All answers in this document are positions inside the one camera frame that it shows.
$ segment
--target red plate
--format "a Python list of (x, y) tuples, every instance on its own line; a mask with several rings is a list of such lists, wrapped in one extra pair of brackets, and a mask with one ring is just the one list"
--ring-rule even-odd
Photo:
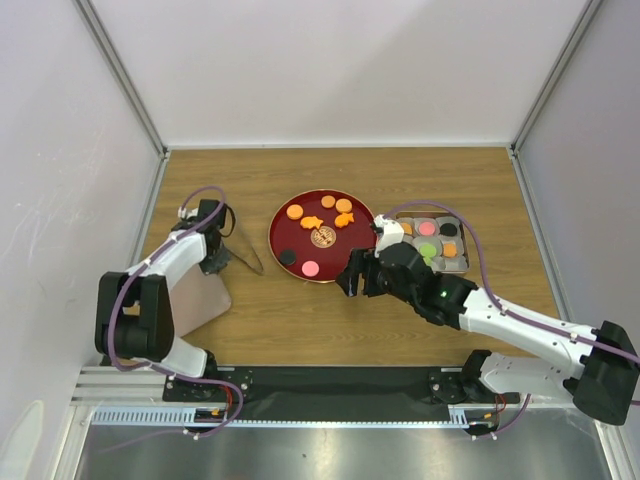
[[(324, 208), (320, 200), (325, 195), (332, 195), (336, 201), (347, 198), (353, 208), (354, 223), (344, 228), (335, 226), (335, 218), (340, 215), (333, 208)], [(307, 230), (300, 226), (300, 220), (287, 217), (290, 205), (300, 205), (304, 210), (302, 218), (316, 216), (324, 220), (322, 227), (329, 227), (331, 231), (316, 229)], [(357, 198), (336, 190), (313, 190), (301, 193), (285, 203), (273, 217), (269, 227), (269, 247), (276, 261), (292, 275), (310, 282), (333, 282), (344, 270), (349, 261), (349, 255), (354, 248), (371, 248), (376, 244), (376, 235), (371, 230), (373, 215)], [(293, 265), (283, 265), (278, 259), (284, 250), (293, 250), (296, 261)], [(307, 277), (302, 273), (302, 265), (306, 261), (314, 261), (320, 266), (320, 271), (314, 277)]]

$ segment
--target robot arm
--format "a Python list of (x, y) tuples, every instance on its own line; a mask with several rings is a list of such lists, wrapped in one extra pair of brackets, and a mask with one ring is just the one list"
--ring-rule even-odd
[[(622, 327), (604, 322), (600, 329), (561, 322), (499, 299), (498, 309), (487, 291), (452, 274), (435, 274), (409, 243), (402, 227), (381, 215), (372, 225), (378, 234), (374, 249), (353, 250), (347, 268), (336, 282), (347, 296), (355, 296), (359, 277), (369, 297), (390, 294), (410, 304), (435, 325), (488, 335), (519, 347), (538, 358), (509, 358), (475, 351), (463, 368), (474, 389), (495, 393), (522, 392), (572, 400), (587, 415), (622, 425), (638, 380), (638, 367), (615, 354), (575, 341), (578, 336), (635, 355)], [(512, 318), (522, 315), (553, 327), (559, 335)]]
[[(175, 244), (154, 259), (132, 284), (117, 318), (115, 350), (118, 357), (150, 361), (188, 377), (216, 377), (213, 354), (175, 335), (169, 293), (195, 265), (209, 275), (218, 273), (230, 260), (220, 234), (226, 218), (225, 205), (207, 225), (175, 242), (180, 233), (206, 219), (217, 207), (216, 200), (201, 200), (197, 210), (173, 227), (165, 243)], [(151, 262), (147, 258), (125, 272), (108, 272), (100, 279), (95, 330), (95, 345), (100, 353), (108, 354), (107, 329), (120, 289), (143, 263)], [(139, 307), (137, 314), (129, 310), (134, 305)]]

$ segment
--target orange disc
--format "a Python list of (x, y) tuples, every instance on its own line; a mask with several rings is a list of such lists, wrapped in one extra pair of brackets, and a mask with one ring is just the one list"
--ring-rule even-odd
[(413, 234), (413, 228), (411, 228), (411, 225), (409, 225), (408, 223), (403, 222), (400, 224), (400, 226), (404, 230), (404, 233), (406, 233), (407, 235)]
[(338, 210), (340, 213), (349, 213), (352, 208), (353, 205), (351, 205), (351, 201), (347, 200), (346, 198), (341, 198), (336, 202), (336, 210)]
[(458, 250), (456, 249), (455, 244), (453, 243), (445, 243), (442, 248), (442, 254), (445, 257), (453, 258), (458, 254)]
[(333, 206), (336, 204), (336, 199), (331, 195), (325, 195), (324, 197), (322, 197), (322, 200), (320, 200), (320, 203), (324, 208), (333, 208)]
[(300, 220), (302, 215), (304, 215), (304, 210), (300, 205), (289, 205), (287, 208), (287, 217), (291, 220)]

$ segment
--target wood surface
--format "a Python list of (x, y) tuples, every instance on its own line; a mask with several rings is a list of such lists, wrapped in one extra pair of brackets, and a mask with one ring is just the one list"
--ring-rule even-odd
[[(231, 310), (186, 337), (213, 351), (220, 363), (456, 365), (473, 349), (522, 353), (488, 337), (430, 325), (390, 296), (347, 298), (333, 283), (309, 283), (288, 274), (269, 250), (270, 221), (289, 198), (317, 188), (346, 191), (374, 214), (417, 199), (450, 205), (477, 229), (496, 293), (556, 315), (503, 148), (174, 151), (146, 254), (167, 237), (184, 198), (207, 184), (224, 188), (265, 268), (265, 275), (257, 276), (232, 261), (222, 273), (233, 298)], [(248, 255), (237, 232), (229, 245)], [(469, 246), (468, 278), (480, 283), (477, 255)]]

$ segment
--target white wall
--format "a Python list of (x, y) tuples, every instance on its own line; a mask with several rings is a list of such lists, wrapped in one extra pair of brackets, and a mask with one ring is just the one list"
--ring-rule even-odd
[(172, 146), (507, 143), (585, 0), (94, 0)]
[(573, 320), (619, 323), (638, 350), (639, 19), (637, 0), (604, 3), (522, 149)]
[(158, 158), (73, 2), (4, 0), (0, 23), (0, 444), (42, 400), (40, 479)]

